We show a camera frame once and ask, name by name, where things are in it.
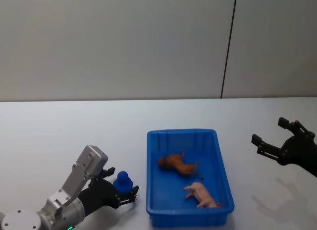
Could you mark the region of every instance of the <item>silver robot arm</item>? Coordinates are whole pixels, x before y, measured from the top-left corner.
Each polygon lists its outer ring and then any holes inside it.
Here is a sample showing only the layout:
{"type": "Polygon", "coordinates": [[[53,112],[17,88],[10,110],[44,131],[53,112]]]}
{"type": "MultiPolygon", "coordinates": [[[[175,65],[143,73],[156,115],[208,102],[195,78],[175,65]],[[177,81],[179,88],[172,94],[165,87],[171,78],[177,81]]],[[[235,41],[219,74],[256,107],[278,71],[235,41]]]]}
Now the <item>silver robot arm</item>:
{"type": "Polygon", "coordinates": [[[0,215],[2,230],[71,230],[85,218],[85,209],[77,198],[88,180],[98,176],[108,157],[96,146],[86,146],[72,167],[66,182],[47,199],[38,212],[18,210],[0,215]]]}

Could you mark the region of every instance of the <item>pink toy pig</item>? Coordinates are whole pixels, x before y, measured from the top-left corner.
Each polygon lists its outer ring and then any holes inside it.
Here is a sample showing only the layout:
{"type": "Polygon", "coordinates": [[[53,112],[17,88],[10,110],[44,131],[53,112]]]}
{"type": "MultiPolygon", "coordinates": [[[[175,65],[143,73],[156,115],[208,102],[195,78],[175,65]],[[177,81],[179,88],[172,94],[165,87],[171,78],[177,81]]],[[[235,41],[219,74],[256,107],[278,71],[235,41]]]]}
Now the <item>pink toy pig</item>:
{"type": "Polygon", "coordinates": [[[191,190],[186,195],[186,199],[188,199],[191,196],[195,196],[195,198],[199,201],[199,205],[197,205],[197,208],[219,208],[221,207],[221,204],[216,204],[214,199],[210,196],[206,188],[204,187],[203,184],[199,182],[192,183],[192,185],[187,186],[184,188],[185,190],[191,190]]]}

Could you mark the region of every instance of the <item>plastic animal figure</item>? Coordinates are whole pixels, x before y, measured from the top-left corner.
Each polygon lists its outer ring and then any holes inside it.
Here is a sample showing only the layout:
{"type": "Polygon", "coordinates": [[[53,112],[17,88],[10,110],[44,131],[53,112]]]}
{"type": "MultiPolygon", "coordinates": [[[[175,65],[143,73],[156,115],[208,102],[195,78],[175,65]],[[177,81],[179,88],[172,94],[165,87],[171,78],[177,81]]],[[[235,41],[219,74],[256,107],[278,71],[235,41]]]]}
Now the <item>plastic animal figure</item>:
{"type": "Polygon", "coordinates": [[[191,190],[191,192],[189,192],[185,198],[188,199],[189,197],[194,196],[199,202],[197,208],[219,208],[222,206],[221,204],[216,204],[215,200],[201,183],[192,183],[192,185],[184,188],[184,191],[186,190],[191,190]]]}
{"type": "Polygon", "coordinates": [[[163,156],[158,160],[158,164],[162,168],[166,169],[175,169],[181,174],[190,175],[193,173],[199,174],[195,169],[199,166],[199,163],[196,164],[185,164],[182,161],[182,158],[185,156],[183,154],[171,154],[168,156],[163,156]]]}

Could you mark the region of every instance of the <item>blue toy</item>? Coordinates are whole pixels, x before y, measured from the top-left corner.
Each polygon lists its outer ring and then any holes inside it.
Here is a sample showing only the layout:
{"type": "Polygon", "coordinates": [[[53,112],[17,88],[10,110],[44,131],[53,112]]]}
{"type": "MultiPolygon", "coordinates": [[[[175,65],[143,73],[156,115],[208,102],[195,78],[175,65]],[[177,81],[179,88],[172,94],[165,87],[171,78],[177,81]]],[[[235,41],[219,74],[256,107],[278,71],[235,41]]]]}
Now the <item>blue toy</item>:
{"type": "Polygon", "coordinates": [[[119,172],[117,179],[113,182],[113,186],[118,194],[128,194],[132,191],[133,182],[127,172],[119,172]]]}

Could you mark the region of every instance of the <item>brown toy dog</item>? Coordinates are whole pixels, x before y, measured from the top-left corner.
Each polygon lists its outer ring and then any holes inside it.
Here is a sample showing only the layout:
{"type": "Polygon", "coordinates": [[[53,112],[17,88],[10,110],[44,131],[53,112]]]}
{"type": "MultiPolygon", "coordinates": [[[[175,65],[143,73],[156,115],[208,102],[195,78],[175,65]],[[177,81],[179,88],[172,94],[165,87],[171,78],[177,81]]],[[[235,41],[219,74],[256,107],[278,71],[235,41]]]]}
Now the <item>brown toy dog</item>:
{"type": "Polygon", "coordinates": [[[188,199],[191,196],[194,196],[198,202],[199,205],[197,205],[197,208],[220,208],[221,204],[216,204],[215,200],[211,197],[211,195],[208,193],[207,189],[204,187],[203,184],[195,182],[190,186],[187,186],[184,188],[185,190],[191,190],[186,195],[186,199],[188,199]]]}
{"type": "Polygon", "coordinates": [[[197,173],[200,175],[195,169],[199,166],[199,163],[196,164],[185,164],[182,161],[182,158],[185,156],[185,153],[183,154],[171,154],[168,156],[161,157],[158,160],[158,164],[162,168],[166,169],[175,169],[181,174],[189,175],[193,173],[197,173]]]}

